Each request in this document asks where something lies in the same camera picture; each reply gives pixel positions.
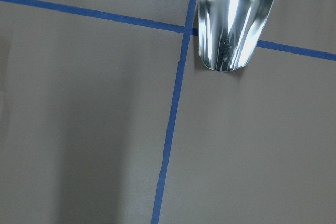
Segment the shiny metal scoop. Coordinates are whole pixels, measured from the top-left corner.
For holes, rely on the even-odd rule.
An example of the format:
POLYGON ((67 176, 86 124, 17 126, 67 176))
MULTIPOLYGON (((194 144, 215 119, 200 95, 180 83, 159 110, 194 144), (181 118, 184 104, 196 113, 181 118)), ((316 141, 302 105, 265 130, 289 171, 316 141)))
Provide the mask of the shiny metal scoop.
POLYGON ((214 71, 250 62, 274 0, 199 0, 199 56, 214 71))

